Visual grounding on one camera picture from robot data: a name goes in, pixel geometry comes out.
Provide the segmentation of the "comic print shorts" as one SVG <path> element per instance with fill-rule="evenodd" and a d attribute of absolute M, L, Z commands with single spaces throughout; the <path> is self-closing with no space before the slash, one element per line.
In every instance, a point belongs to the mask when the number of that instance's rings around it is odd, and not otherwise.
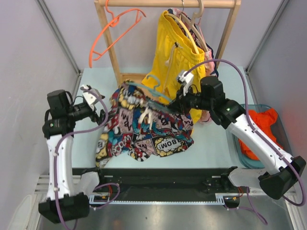
<path fill-rule="evenodd" d="M 158 102 L 127 80 L 112 94 L 108 121 L 99 137 L 95 165 L 103 168 L 113 157 L 127 154 L 136 161 L 186 151 L 193 143 L 190 114 L 158 110 Z"/>

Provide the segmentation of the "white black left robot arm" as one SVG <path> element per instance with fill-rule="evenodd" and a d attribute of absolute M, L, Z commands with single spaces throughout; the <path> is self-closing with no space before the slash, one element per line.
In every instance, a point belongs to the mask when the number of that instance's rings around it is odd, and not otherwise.
<path fill-rule="evenodd" d="M 46 200 L 38 205 L 38 211 L 55 224 L 88 216 L 90 194 L 106 186 L 105 178 L 97 172 L 86 172 L 77 184 L 73 182 L 72 146 L 77 134 L 76 122 L 90 118 L 102 127 L 108 118 L 105 105 L 100 113 L 95 108 L 104 96 L 89 85 L 83 85 L 81 90 L 83 101 L 79 104 L 74 104 L 72 95 L 65 90 L 47 94 L 49 109 L 42 130 L 49 154 L 49 183 Z"/>

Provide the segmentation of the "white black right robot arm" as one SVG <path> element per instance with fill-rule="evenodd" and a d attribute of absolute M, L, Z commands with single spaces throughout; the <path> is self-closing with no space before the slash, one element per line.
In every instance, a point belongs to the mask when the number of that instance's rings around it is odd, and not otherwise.
<path fill-rule="evenodd" d="M 280 199 L 288 190 L 299 183 L 302 191 L 303 206 L 307 200 L 304 184 L 300 178 L 306 161 L 282 150 L 255 123 L 248 114 L 248 108 L 227 99 L 223 84 L 214 76 L 201 79 L 200 92 L 190 89 L 193 76 L 178 76 L 180 89 L 176 98 L 168 105 L 171 111 L 187 113 L 190 109 L 209 111 L 212 120 L 232 133 L 258 157 L 262 169 L 233 168 L 221 180 L 226 192 L 233 192 L 240 186 L 261 189 L 273 199 Z"/>

